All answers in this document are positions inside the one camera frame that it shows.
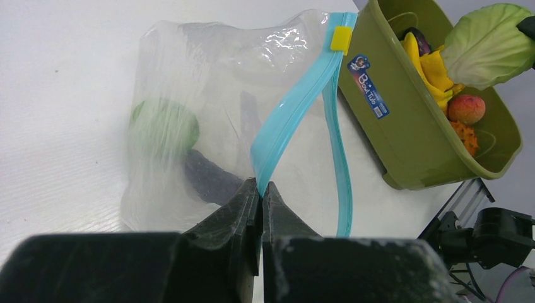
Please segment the aluminium frame rail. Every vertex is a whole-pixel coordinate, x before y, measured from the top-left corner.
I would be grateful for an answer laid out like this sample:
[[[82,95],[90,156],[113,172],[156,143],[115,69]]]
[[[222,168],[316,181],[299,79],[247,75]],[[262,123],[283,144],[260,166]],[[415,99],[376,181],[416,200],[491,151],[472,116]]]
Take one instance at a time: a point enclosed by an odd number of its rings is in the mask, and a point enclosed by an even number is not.
[[[427,241],[444,262],[449,281],[456,293],[470,302],[491,302],[475,282],[471,263],[473,254],[473,224],[481,205],[494,202],[481,179],[464,181],[419,235]]]

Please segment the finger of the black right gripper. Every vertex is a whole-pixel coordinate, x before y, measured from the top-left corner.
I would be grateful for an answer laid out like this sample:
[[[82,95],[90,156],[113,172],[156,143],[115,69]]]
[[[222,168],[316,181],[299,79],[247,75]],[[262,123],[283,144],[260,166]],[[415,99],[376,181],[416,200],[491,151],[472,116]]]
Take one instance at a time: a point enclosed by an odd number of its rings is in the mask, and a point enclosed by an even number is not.
[[[524,18],[516,27],[526,37],[517,49],[517,64],[521,69],[534,69],[534,16]]]

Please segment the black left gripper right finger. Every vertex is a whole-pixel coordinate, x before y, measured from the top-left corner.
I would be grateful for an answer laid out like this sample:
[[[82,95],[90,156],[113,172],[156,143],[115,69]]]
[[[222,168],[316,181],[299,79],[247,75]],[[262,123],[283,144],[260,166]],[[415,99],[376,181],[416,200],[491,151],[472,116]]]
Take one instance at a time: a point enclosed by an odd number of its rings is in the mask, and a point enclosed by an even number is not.
[[[322,237],[270,182],[262,198],[265,302],[457,302],[438,254],[419,239]]]

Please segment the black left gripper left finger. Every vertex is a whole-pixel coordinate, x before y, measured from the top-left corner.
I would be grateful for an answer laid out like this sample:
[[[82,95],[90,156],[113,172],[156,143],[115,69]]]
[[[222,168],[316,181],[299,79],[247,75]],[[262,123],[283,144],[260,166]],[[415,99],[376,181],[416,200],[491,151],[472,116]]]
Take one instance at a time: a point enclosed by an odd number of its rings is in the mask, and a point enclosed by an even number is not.
[[[261,199],[247,179],[184,233],[35,235],[1,270],[2,302],[251,302]]]

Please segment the green custard apple toy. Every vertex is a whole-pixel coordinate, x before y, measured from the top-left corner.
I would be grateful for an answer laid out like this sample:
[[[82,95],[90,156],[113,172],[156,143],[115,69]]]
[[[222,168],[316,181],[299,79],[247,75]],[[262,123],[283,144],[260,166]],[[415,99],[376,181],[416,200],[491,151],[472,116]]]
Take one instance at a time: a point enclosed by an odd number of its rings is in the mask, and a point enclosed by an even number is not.
[[[144,100],[132,110],[129,144],[155,158],[188,152],[198,141],[198,119],[186,106],[169,99]]]

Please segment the yellow banana bunch toy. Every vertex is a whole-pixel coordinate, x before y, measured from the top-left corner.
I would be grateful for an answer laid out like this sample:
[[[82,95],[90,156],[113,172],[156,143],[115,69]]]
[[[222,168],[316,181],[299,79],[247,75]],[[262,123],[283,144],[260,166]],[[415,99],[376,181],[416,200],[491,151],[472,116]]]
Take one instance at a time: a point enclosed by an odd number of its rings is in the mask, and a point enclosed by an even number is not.
[[[449,100],[457,95],[459,92],[461,92],[466,86],[463,84],[456,84],[454,83],[454,86],[452,89],[446,91],[445,93],[437,92],[436,90],[430,88],[424,79],[423,72],[420,65],[420,56],[418,53],[418,46],[416,44],[416,41],[414,37],[409,34],[404,40],[401,41],[402,47],[404,51],[409,56],[413,66],[417,70],[418,74],[421,76],[425,86],[427,87],[428,91],[431,93],[432,97],[442,110],[442,112],[447,116],[447,108],[448,108],[448,102]]]

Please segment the yellow bell pepper toy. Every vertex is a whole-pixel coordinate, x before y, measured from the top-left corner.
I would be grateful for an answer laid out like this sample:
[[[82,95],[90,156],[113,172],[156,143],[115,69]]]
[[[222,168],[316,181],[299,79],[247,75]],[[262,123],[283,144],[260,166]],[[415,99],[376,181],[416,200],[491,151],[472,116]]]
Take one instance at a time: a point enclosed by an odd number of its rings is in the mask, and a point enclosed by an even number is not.
[[[447,69],[441,56],[443,49],[442,45],[437,50],[419,58],[426,84],[441,93],[445,93],[454,86],[454,82],[447,75]]]

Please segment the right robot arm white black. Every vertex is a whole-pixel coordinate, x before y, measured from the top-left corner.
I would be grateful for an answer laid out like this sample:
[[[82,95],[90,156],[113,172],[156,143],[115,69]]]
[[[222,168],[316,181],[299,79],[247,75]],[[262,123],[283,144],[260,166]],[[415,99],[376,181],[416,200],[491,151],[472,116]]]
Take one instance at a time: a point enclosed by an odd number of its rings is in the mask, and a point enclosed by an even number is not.
[[[503,176],[522,139],[505,103],[485,91],[534,67],[534,14],[515,4],[493,4],[464,15],[437,48],[417,29],[404,34],[402,45],[461,170],[486,179]],[[489,208],[474,227],[441,233],[437,246],[450,264],[530,267],[533,226],[527,215]]]

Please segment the dark purple eggplant toy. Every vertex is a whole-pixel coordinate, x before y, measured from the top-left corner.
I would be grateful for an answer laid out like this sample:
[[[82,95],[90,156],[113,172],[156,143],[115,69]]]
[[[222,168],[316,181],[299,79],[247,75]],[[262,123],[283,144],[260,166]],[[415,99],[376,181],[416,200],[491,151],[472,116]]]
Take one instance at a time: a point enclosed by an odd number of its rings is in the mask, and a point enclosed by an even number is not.
[[[240,94],[240,109],[242,110],[240,127],[242,143],[245,144],[245,155],[254,140],[256,132],[261,126],[257,99],[253,94]],[[182,164],[185,177],[191,188],[207,203],[218,206],[227,204],[238,191],[244,180],[232,174],[207,159],[201,152],[191,149]]]

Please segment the olive green plastic tub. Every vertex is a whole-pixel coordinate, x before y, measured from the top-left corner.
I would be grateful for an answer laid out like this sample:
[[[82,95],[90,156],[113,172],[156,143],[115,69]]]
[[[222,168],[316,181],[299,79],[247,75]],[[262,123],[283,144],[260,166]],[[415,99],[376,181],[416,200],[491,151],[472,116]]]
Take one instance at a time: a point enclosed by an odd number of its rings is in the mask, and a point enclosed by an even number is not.
[[[341,93],[385,168],[384,180],[417,190],[502,177],[522,149],[509,109],[492,88],[464,90],[486,104],[474,125],[479,150],[470,155],[401,45],[410,27],[438,47],[453,26],[435,1],[369,1],[339,76]]]

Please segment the peach toy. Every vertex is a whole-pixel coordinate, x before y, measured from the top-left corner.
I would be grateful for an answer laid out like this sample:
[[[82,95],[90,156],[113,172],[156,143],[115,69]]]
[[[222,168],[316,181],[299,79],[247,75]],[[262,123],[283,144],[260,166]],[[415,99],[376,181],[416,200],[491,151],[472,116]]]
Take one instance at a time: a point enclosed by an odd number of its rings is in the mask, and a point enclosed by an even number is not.
[[[451,100],[447,108],[447,117],[452,122],[472,126],[485,115],[485,101],[476,95],[460,95]]]

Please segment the orange spiky fruit toy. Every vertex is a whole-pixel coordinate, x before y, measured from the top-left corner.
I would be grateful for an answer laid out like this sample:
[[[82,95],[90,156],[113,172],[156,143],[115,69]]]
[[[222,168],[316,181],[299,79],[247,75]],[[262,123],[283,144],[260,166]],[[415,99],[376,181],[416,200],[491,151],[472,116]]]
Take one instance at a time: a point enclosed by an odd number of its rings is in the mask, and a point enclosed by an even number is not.
[[[474,128],[472,128],[471,126],[467,126],[461,122],[450,121],[450,125],[456,132],[458,138],[461,140],[466,150],[472,157],[474,157],[477,151],[479,150],[478,139]]]

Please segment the clear zip top bag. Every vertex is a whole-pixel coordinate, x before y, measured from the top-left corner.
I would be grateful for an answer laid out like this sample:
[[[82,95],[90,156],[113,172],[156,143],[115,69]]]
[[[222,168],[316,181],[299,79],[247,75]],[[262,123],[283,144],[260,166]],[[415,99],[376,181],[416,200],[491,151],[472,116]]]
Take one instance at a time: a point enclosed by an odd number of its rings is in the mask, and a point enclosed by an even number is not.
[[[191,148],[222,169],[273,182],[285,203],[322,235],[347,237],[353,193],[338,118],[338,77],[356,13],[310,9],[268,28],[155,23],[141,38],[132,110],[169,99],[195,113]],[[261,126],[245,155],[240,94],[257,99]],[[222,206],[203,201],[185,177],[188,152],[155,158],[129,144],[122,221],[135,231],[186,231]]]

